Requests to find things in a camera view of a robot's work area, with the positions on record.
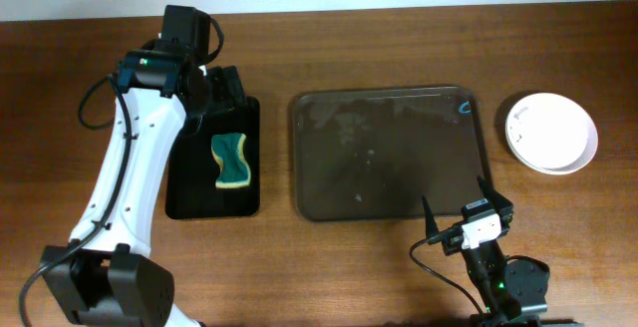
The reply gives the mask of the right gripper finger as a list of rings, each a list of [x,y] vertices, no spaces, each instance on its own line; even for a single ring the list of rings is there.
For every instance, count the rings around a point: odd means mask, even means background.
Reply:
[[[478,176],[478,186],[483,196],[497,212],[512,212],[512,202],[497,192],[483,177]]]
[[[460,221],[455,222],[452,226],[440,231],[432,209],[424,195],[422,196],[422,204],[425,212],[426,243],[429,245],[444,242],[449,244],[460,244],[462,241],[462,223]]]

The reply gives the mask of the green yellow sponge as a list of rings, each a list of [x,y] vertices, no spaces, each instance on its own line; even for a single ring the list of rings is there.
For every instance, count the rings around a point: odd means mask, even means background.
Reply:
[[[215,181],[218,189],[239,189],[249,187],[251,168],[245,157],[246,134],[229,133],[211,138],[211,153],[219,167]]]

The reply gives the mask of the pink plate with stain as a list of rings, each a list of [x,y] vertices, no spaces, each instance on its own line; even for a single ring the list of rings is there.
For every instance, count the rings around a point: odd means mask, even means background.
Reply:
[[[541,173],[565,175],[587,166],[599,138],[589,114],[574,101],[536,93],[517,101],[505,118],[504,135],[524,165]]]

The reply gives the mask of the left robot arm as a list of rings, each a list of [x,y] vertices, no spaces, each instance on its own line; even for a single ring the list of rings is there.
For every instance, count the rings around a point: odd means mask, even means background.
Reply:
[[[150,258],[151,231],[163,170],[184,127],[247,104],[235,69],[214,65],[223,43],[208,14],[169,5],[158,37],[106,77],[116,114],[95,189],[68,243],[47,246],[35,272],[71,323],[192,324],[175,304],[172,274]]]

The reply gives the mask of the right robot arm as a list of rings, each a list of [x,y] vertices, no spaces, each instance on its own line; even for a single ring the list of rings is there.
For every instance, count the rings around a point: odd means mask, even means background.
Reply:
[[[411,246],[409,255],[413,256],[424,244],[439,244],[444,255],[459,253],[463,257],[482,303],[441,273],[417,259],[413,261],[469,299],[477,310],[470,317],[473,326],[541,326],[540,315],[548,309],[545,295],[550,268],[538,259],[501,251],[497,240],[510,230],[513,203],[482,177],[478,178],[478,187],[482,199],[463,206],[463,219],[444,230],[438,229],[428,201],[423,198],[426,237]]]

